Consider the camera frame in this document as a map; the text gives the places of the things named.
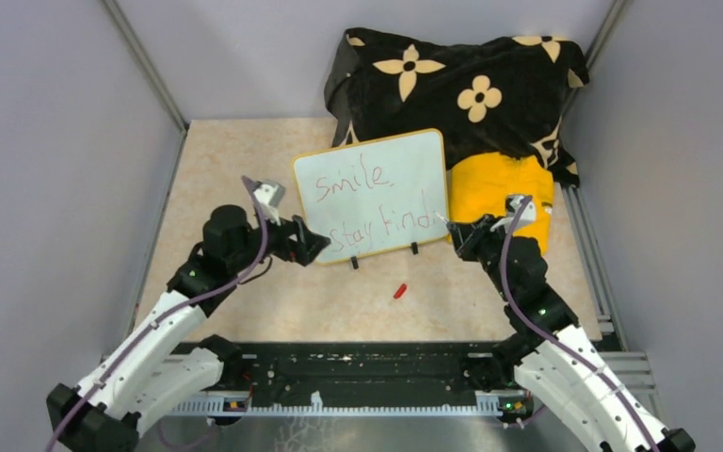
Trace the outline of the whiteboard with yellow rim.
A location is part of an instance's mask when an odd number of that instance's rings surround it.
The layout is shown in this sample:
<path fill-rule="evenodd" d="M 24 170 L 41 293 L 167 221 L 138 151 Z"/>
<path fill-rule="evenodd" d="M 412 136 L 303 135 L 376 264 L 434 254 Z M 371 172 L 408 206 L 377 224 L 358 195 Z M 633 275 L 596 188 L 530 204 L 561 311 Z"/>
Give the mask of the whiteboard with yellow rim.
<path fill-rule="evenodd" d="M 448 215 L 442 133 L 429 128 L 297 156 L 292 165 L 308 228 L 331 244 L 321 265 L 442 239 Z"/>

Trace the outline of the red marker cap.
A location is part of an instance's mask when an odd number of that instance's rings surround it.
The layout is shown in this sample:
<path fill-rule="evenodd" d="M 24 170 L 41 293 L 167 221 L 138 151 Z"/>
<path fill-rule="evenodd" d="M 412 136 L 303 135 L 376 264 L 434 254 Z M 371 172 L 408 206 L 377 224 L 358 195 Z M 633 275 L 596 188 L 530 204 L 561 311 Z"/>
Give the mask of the red marker cap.
<path fill-rule="evenodd" d="M 400 299 L 406 290 L 408 289 L 408 286 L 405 283 L 402 283 L 395 291 L 393 298 L 394 299 Z"/>

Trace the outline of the red capped marker pen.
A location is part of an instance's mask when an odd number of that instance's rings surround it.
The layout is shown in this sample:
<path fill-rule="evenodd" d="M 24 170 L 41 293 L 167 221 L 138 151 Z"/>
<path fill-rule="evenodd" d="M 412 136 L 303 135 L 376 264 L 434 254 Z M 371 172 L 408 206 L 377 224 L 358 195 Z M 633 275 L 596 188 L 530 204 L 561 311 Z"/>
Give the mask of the red capped marker pen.
<path fill-rule="evenodd" d="M 449 220 L 444 217 L 441 213 L 435 211 L 434 215 L 446 226 L 449 224 Z"/>

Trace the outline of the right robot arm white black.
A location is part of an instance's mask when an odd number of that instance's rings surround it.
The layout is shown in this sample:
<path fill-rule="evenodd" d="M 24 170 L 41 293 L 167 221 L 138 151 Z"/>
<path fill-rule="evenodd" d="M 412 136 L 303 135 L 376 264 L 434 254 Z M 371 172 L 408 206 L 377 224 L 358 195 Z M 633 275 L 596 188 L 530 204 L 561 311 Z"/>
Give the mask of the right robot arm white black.
<path fill-rule="evenodd" d="M 587 338 L 547 282 L 538 241 L 508 227 L 492 215 L 446 224 L 456 255 L 482 266 L 515 331 L 493 349 L 496 382 L 537 396 L 588 451 L 695 450 L 692 436 L 646 408 Z"/>

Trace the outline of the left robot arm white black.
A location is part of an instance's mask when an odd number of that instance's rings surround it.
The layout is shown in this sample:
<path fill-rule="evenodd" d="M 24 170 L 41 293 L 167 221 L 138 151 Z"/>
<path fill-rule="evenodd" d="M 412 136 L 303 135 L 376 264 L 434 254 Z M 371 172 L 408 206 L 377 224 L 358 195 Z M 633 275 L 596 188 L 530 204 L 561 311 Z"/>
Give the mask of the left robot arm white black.
<path fill-rule="evenodd" d="M 268 219 L 258 211 L 256 217 L 252 227 L 243 208 L 216 208 L 201 242 L 137 329 L 74 386 L 59 383 L 49 393 L 54 431 L 47 450 L 62 444 L 71 451 L 133 451 L 154 424 L 196 393 L 242 382 L 242 351 L 221 336 L 186 354 L 174 350 L 266 257 L 308 266 L 330 244 L 299 216 Z"/>

